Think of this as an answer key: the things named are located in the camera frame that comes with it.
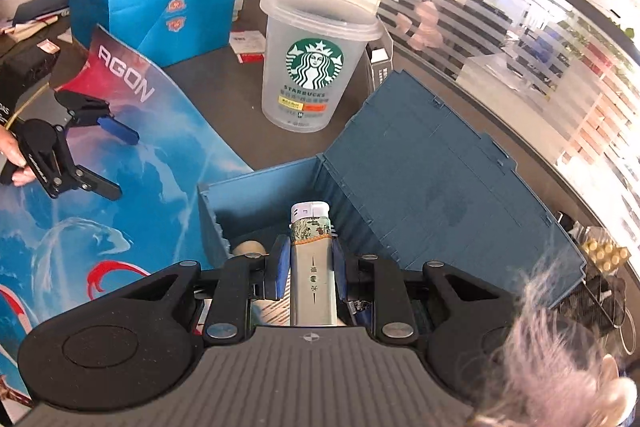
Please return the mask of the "person's left hand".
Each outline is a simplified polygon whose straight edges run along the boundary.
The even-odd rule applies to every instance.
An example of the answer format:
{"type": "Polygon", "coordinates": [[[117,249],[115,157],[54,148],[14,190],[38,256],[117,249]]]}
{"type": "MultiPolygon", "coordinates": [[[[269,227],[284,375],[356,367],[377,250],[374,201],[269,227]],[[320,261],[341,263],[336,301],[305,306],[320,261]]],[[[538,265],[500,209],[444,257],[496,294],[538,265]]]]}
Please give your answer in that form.
{"type": "Polygon", "coordinates": [[[35,181],[35,173],[33,173],[32,169],[27,165],[18,147],[15,136],[3,127],[0,128],[0,150],[1,153],[6,156],[6,159],[17,167],[14,173],[12,173],[11,178],[15,186],[23,186],[35,181]]]}

